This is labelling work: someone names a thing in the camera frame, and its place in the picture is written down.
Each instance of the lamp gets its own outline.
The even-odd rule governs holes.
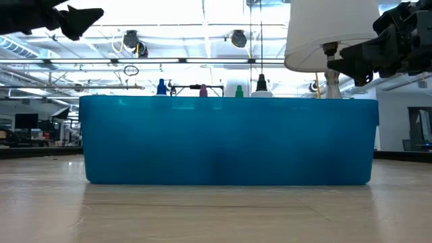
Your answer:
[[[328,99],[341,99],[339,74],[327,62],[339,51],[377,34],[377,0],[292,0],[285,66],[295,72],[325,72]]]

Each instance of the wooden floor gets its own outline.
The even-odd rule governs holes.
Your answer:
[[[360,187],[88,184],[80,156],[0,161],[1,243],[432,242],[432,165]]]

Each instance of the blue plastic bin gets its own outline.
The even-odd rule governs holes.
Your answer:
[[[88,96],[80,121],[93,184],[361,185],[378,102]]]

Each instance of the white lampshade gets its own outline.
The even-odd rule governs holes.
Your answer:
[[[292,0],[285,66],[297,72],[325,72],[322,45],[338,42],[335,58],[340,59],[341,49],[376,38],[378,7],[377,0]]]

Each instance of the green bottle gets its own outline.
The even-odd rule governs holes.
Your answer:
[[[237,85],[236,98],[243,98],[243,90],[241,85]]]

